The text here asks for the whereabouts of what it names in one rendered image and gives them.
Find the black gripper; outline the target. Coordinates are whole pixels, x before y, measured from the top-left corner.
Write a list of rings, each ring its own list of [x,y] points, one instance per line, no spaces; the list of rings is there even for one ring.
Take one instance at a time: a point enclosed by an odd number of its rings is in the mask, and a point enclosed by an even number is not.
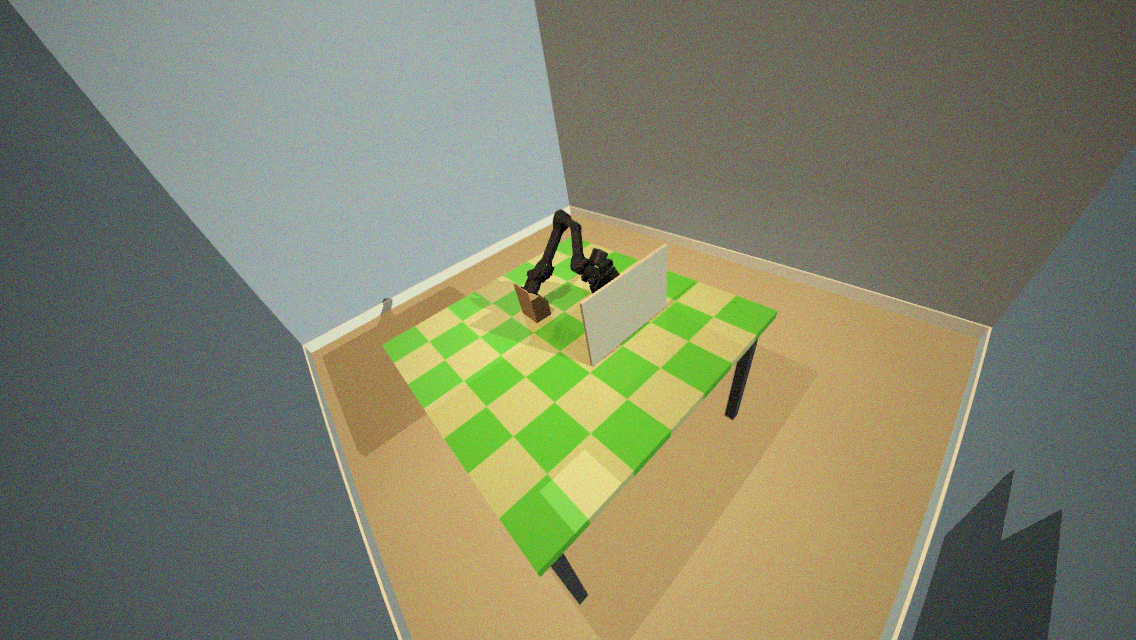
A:
[[[619,272],[616,271],[615,266],[613,267],[612,266],[613,266],[613,260],[607,258],[604,261],[598,265],[598,269],[593,272],[592,279],[593,277],[595,279],[594,275],[602,276],[603,277],[601,281],[602,286],[605,286],[607,283],[609,283],[610,281],[620,275]]]

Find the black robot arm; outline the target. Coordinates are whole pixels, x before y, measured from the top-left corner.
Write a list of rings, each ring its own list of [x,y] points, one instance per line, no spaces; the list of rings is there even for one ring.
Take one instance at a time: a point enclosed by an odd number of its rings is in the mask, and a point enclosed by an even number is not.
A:
[[[601,281],[603,277],[600,275],[594,275],[595,279],[594,277],[592,279],[592,274],[594,271],[598,269],[598,267],[594,266],[595,265],[598,266],[599,264],[604,261],[608,253],[601,249],[593,248],[590,258],[585,258],[583,253],[580,224],[577,221],[573,221],[570,215],[568,215],[566,211],[558,210],[556,211],[553,217],[553,230],[548,240],[548,246],[545,248],[543,257],[537,261],[536,266],[533,269],[527,271],[528,279],[526,280],[525,285],[521,286],[523,289],[533,294],[538,296],[537,293],[541,282],[544,283],[548,279],[550,279],[550,276],[552,276],[552,273],[556,268],[552,266],[552,260],[554,258],[556,250],[563,234],[563,231],[568,227],[571,228],[571,239],[573,239],[573,258],[570,264],[571,271],[582,275],[580,276],[582,281],[584,282],[588,281],[590,284],[588,286],[592,294],[596,292],[600,288],[602,288]]]

